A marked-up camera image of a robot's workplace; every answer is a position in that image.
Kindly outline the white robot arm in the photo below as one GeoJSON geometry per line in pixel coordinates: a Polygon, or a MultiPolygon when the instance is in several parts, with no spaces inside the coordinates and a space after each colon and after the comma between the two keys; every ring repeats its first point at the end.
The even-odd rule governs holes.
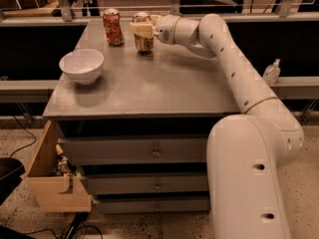
{"type": "Polygon", "coordinates": [[[238,106],[239,113],[217,122],[207,140],[214,238],[291,239],[277,167],[300,153],[304,132],[237,47],[226,22],[216,14],[198,21],[166,15],[130,29],[215,56],[238,106]]]}

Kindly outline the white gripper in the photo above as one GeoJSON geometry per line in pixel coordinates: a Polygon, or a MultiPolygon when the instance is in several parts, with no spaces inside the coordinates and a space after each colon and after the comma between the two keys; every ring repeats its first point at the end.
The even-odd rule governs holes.
{"type": "Polygon", "coordinates": [[[162,43],[173,45],[174,29],[179,19],[179,16],[174,15],[151,15],[153,24],[148,22],[131,23],[130,30],[133,34],[143,38],[151,39],[158,36],[162,43]]]}

